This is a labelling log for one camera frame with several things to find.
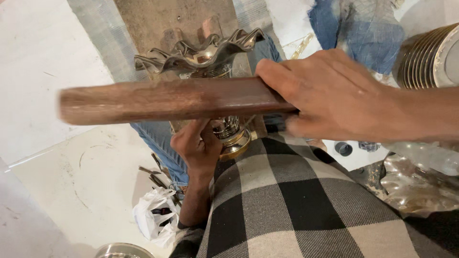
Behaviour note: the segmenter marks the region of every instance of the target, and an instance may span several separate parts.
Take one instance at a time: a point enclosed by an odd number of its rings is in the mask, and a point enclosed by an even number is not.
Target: metal bowl
[[[150,252],[128,243],[112,243],[102,246],[94,258],[155,258]]]

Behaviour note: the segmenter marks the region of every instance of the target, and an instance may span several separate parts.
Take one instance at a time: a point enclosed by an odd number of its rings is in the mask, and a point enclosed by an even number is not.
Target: white plastic bag
[[[132,210],[134,219],[144,237],[162,248],[168,247],[175,239],[179,216],[171,199],[174,194],[173,189],[158,187],[141,197]],[[153,209],[165,207],[172,212],[166,215],[151,213]],[[173,218],[172,222],[161,229],[159,225],[170,218]]]

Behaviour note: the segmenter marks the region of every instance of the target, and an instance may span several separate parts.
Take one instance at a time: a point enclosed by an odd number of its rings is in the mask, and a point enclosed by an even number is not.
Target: denim
[[[255,71],[257,63],[263,58],[268,58],[275,62],[282,61],[273,40],[267,35],[266,40],[255,44],[255,49],[250,52],[248,58],[252,72]],[[275,128],[276,130],[285,128],[281,115],[268,115],[265,123],[267,128]],[[170,146],[172,134],[169,121],[142,121],[131,123],[131,127],[137,131],[139,136],[160,159],[161,166],[168,168],[172,183],[175,186],[188,185],[187,166],[184,160]]]
[[[308,15],[322,49],[342,48],[367,68],[391,73],[405,37],[391,1],[315,0]]]

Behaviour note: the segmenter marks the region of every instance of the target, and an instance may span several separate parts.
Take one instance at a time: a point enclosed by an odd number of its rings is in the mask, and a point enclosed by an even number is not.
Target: brass base
[[[234,136],[221,140],[223,149],[220,153],[220,161],[227,161],[244,153],[251,140],[252,135],[248,129],[242,129]]]

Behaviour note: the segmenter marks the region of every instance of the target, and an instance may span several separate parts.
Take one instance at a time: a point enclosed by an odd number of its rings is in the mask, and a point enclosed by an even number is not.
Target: blue jeans
[[[266,40],[257,42],[255,49],[248,55],[252,72],[255,71],[257,63],[263,58],[271,59],[275,62],[282,61],[273,40],[266,35]],[[265,116],[267,129],[270,131],[283,130],[284,121],[280,115]],[[175,186],[188,185],[187,167],[183,159],[175,152],[171,146],[171,127],[169,121],[142,121],[131,123],[144,142],[156,153],[160,159],[160,164],[168,168],[172,182]]]

